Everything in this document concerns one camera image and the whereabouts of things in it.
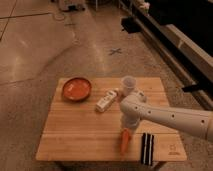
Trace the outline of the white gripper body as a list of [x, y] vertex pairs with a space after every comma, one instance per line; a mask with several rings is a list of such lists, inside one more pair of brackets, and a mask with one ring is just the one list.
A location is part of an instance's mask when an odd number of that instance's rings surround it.
[[141, 120], [139, 117], [130, 117], [127, 115], [122, 115], [121, 117], [121, 127], [129, 129], [131, 132], [135, 132], [137, 130], [140, 122]]

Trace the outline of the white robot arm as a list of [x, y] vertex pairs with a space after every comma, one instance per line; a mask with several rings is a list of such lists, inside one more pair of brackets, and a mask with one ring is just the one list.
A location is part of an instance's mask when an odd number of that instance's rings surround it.
[[140, 91], [126, 96], [119, 107], [122, 126], [132, 131], [142, 120], [148, 120], [213, 142], [213, 111], [153, 106], [145, 102]]

